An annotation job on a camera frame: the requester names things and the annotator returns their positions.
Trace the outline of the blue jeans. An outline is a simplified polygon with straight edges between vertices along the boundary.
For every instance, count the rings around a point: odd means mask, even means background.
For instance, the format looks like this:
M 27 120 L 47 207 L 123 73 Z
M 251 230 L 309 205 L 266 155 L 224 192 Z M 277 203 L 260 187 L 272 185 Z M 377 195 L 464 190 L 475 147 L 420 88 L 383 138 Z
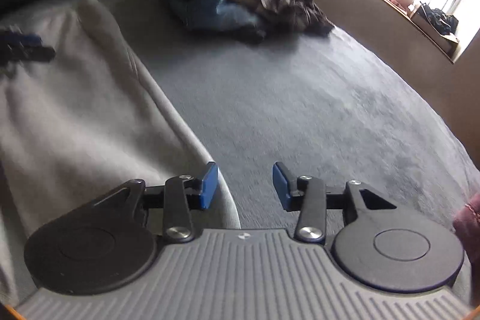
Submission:
M 171 12 L 191 32 L 221 34 L 249 44 L 267 36 L 262 18 L 230 0 L 164 0 Z

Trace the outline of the grey sweatpants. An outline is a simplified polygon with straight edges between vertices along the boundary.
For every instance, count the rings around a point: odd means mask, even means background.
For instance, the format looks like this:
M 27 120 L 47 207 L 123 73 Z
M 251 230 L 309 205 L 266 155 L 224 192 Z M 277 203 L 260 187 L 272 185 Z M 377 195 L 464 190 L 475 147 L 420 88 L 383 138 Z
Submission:
M 55 50 L 1 72 L 1 302 L 34 290 L 23 248 L 38 227 L 139 178 L 196 174 L 211 154 L 98 0 L 43 2 L 1 26 Z

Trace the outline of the person in maroon jacket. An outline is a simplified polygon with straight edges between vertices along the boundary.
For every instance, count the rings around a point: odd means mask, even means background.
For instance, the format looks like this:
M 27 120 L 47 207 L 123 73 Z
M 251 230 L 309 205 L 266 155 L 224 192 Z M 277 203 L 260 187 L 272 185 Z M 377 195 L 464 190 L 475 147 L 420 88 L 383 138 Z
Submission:
M 472 303 L 479 305 L 479 194 L 475 194 L 456 214 L 453 221 L 456 236 L 471 264 Z

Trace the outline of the cardboard box with clothes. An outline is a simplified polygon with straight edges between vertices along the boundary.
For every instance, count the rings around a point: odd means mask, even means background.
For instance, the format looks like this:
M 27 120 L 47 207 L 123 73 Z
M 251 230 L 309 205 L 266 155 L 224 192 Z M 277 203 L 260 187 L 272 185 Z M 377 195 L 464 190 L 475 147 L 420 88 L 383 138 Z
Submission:
M 459 21 L 454 15 L 447 15 L 438 8 L 421 3 L 415 6 L 409 18 L 444 54 L 453 59 L 459 46 L 456 37 Z

